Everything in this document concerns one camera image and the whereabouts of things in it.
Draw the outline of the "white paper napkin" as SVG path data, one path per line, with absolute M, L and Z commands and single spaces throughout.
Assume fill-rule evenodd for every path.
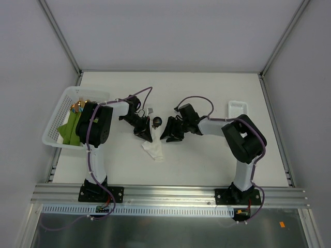
M 163 161 L 162 142 L 160 140 L 160 129 L 152 129 L 152 142 L 145 141 L 142 144 L 143 149 L 154 159 L 154 161 Z

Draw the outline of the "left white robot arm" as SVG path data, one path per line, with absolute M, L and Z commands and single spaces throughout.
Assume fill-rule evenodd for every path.
M 133 126 L 135 136 L 152 142 L 151 119 L 139 116 L 141 102 L 136 96 L 112 103 L 88 102 L 76 126 L 76 135 L 86 148 L 87 175 L 80 188 L 78 201 L 84 203 L 122 203 L 123 187 L 108 186 L 103 145 L 108 140 L 112 119 Z

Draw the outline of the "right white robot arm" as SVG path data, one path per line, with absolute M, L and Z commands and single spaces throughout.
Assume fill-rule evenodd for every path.
M 175 109 L 179 115 L 168 118 L 160 139 L 167 143 L 181 142 L 185 133 L 224 137 L 236 158 L 236 172 L 233 182 L 217 200 L 227 204 L 249 203 L 255 190 L 253 183 L 256 164 L 266 153 L 267 141 L 260 130 L 246 114 L 233 119 L 199 116 L 191 104 Z

